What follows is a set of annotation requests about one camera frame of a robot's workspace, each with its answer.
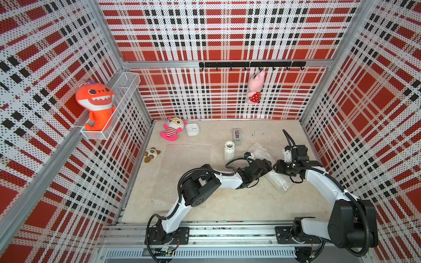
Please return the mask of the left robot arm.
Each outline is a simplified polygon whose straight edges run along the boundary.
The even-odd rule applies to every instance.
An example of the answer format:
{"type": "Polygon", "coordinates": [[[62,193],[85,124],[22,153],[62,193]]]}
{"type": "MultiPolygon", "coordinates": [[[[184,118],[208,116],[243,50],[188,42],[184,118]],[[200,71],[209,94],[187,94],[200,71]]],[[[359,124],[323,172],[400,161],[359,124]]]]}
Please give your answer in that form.
{"type": "Polygon", "coordinates": [[[248,166],[234,168],[230,173],[217,171],[209,164],[187,171],[178,181],[177,200],[170,211],[165,216],[151,216],[151,219],[157,218],[157,223],[151,230],[147,230],[148,237],[163,241],[179,229],[189,211],[203,204],[217,190],[253,187],[254,182],[258,182],[260,177],[272,170],[271,162],[256,159],[249,152],[242,158],[229,161],[225,167],[228,168],[235,161],[247,161],[248,166]]]}

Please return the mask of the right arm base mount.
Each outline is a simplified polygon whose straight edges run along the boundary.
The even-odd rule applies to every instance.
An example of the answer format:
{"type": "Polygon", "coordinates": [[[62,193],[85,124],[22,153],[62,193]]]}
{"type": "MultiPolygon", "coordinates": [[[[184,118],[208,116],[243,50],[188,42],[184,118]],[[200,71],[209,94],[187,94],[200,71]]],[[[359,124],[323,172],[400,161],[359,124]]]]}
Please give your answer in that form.
{"type": "Polygon", "coordinates": [[[299,236],[293,235],[291,226],[277,226],[275,227],[275,237],[278,244],[321,244],[322,241],[316,236],[309,236],[302,234],[299,236]]]}

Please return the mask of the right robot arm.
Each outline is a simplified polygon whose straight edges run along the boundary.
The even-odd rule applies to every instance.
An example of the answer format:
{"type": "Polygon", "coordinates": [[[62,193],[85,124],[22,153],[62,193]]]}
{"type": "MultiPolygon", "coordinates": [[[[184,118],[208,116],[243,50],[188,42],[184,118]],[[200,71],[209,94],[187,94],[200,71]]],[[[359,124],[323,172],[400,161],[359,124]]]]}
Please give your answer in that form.
{"type": "Polygon", "coordinates": [[[296,217],[290,237],[303,243],[305,238],[314,236],[322,243],[346,249],[353,256],[365,256],[370,248],[378,245],[375,206],[349,192],[326,172],[320,162],[310,160],[305,145],[296,144],[286,130],[283,133],[288,145],[284,149],[284,158],[276,161],[273,169],[288,176],[294,184],[310,183],[328,202],[330,211],[328,220],[296,217]]]}

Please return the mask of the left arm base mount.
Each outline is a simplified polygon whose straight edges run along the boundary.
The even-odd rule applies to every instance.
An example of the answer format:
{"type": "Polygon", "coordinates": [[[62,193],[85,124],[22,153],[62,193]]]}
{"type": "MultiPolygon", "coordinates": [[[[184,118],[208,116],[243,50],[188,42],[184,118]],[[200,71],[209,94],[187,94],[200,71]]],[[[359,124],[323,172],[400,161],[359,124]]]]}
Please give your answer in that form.
{"type": "Polygon", "coordinates": [[[149,245],[184,245],[189,243],[190,228],[179,227],[172,233],[165,233],[162,227],[152,227],[147,233],[144,244],[148,242],[149,245]]]}

